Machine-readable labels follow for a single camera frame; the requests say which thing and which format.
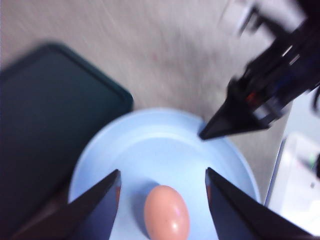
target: egg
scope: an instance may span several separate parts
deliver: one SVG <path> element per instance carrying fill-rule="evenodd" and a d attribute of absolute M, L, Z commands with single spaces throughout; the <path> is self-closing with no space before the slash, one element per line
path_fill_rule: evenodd
<path fill-rule="evenodd" d="M 190 218 L 185 201 L 172 187 L 158 185 L 144 204 L 144 223 L 151 240 L 186 240 Z"/>

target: black cable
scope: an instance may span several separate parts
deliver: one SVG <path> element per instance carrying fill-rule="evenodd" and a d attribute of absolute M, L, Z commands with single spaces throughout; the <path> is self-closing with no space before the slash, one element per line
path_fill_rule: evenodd
<path fill-rule="evenodd" d="M 318 99 L 319 99 L 319 95 L 320 95 L 320 87 L 318 87 L 318 89 L 315 92 L 314 98 L 313 98 L 313 104 L 312 104 L 312 109 L 313 111 L 320 116 L 320 110 L 318 107 Z"/>

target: light blue bowl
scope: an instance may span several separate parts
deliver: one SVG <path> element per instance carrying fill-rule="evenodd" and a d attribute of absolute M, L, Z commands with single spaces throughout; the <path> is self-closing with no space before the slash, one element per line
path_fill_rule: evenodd
<path fill-rule="evenodd" d="M 190 216 L 189 240 L 218 239 L 209 212 L 205 171 L 213 168 L 260 202 L 252 171 L 226 138 L 202 141 L 204 122 L 175 109 L 135 111 L 117 118 L 89 142 L 73 173 L 73 201 L 114 169 L 121 171 L 121 193 L 111 240 L 146 240 L 144 201 L 156 185 L 183 197 Z"/>

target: robotic arm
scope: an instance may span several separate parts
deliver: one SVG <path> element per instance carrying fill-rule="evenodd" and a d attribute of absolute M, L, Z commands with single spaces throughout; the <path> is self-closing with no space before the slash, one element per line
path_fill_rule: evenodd
<path fill-rule="evenodd" d="M 320 2 L 299 0 L 298 4 L 307 19 L 292 33 L 252 8 L 245 23 L 255 16 L 253 27 L 265 24 L 276 38 L 246 66 L 242 77 L 231 79 L 224 104 L 199 134 L 203 140 L 267 129 L 284 115 L 288 103 L 319 86 Z"/>

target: dark green tray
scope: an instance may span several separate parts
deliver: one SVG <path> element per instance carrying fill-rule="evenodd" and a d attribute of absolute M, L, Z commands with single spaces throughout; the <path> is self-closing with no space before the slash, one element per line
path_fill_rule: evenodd
<path fill-rule="evenodd" d="M 16 231 L 68 179 L 88 141 L 129 112 L 133 98 L 56 43 L 43 45 L 8 67 L 0 81 L 1 239 Z"/>

